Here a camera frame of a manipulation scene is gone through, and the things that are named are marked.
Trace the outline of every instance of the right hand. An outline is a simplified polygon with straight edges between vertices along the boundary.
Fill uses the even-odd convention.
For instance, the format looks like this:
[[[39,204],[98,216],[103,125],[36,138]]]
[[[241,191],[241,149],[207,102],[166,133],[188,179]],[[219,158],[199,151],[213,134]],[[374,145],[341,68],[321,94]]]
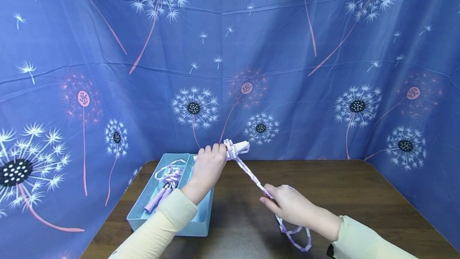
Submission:
[[[260,201],[273,213],[283,220],[298,226],[309,227],[309,220],[315,216],[315,210],[318,207],[306,199],[296,189],[281,185],[279,187],[265,184],[265,189],[272,195],[278,205],[266,196],[260,198]]]

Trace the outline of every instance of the light yellow sleeve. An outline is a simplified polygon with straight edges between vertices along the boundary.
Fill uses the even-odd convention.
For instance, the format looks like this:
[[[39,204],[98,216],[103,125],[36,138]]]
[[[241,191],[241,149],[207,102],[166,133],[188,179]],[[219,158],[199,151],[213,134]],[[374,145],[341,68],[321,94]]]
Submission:
[[[128,237],[109,259],[157,259],[193,219],[198,207],[175,189],[157,207],[157,211]]]
[[[374,230],[340,216],[339,238],[332,243],[335,259],[417,259],[399,247],[380,237]]]

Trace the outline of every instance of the forearm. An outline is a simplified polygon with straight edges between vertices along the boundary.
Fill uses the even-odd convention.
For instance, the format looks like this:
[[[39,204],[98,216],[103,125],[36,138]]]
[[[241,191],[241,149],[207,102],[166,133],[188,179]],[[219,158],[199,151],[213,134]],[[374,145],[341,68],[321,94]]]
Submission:
[[[177,232],[188,225],[198,208],[176,189],[109,259],[157,259]]]
[[[416,259],[348,216],[336,216],[320,207],[312,214],[310,228],[332,242],[335,259]]]

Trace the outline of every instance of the left hand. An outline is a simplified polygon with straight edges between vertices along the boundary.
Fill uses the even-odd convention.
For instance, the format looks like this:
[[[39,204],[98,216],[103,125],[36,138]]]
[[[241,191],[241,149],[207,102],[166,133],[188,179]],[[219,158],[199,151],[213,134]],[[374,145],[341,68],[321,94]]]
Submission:
[[[182,193],[194,204],[199,204],[204,196],[217,183],[227,161],[227,147],[224,144],[214,144],[201,148],[193,166],[192,176],[182,188]]]

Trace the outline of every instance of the hand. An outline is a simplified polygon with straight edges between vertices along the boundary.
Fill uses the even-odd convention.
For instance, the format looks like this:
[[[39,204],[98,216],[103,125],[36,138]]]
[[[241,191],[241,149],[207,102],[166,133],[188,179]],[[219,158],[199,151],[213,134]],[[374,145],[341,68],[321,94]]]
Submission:
[[[308,227],[329,241],[337,240],[342,224],[340,217],[316,206],[290,186],[275,187],[266,184],[265,189],[278,205],[265,196],[260,201],[278,217],[294,225]]]
[[[227,147],[214,144],[201,148],[193,166],[190,180],[182,188],[182,193],[195,205],[198,205],[217,183],[227,161]]]

